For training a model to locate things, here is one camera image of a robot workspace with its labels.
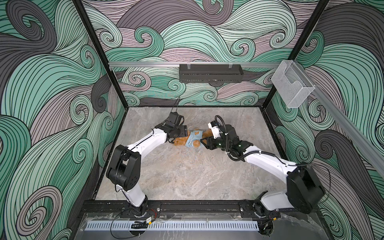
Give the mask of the brown teddy bear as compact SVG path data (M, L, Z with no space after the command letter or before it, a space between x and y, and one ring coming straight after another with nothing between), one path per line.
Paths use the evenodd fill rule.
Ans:
M208 137L212 137L212 136L213 136L213 134L212 134L211 130L206 130L206 131L203 131L203 138L202 139L205 139L205 138L208 138ZM175 146L185 146L185 143L187 141L187 137L188 137L188 132L187 132L187 136L186 137L175 138L174 145Z

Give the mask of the light blue bear hoodie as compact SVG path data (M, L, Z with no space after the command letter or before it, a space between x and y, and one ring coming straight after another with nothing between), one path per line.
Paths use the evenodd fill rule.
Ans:
M187 148L198 148L201 146L200 140L203 138L202 130L188 131L187 141L185 146Z

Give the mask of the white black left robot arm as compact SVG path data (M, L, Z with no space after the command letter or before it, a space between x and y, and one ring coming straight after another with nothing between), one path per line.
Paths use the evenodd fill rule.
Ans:
M113 183L115 191L124 195L129 208L136 215L144 215L148 205L148 197L139 185L142 160L160 145L175 138L185 137L187 133L184 117L177 112L170 112L167 119L156 125L141 140L115 148L106 177Z

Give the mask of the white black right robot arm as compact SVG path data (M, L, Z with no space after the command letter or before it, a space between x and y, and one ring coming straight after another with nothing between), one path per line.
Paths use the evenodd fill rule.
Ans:
M309 214L325 195L325 188L309 164L281 159L250 142L241 141L231 125L221 126L212 121L208 126L212 135L201 139L207 149L220 149L234 162L245 162L262 168L286 185L280 192L264 191L254 200L258 216L283 209L295 209Z

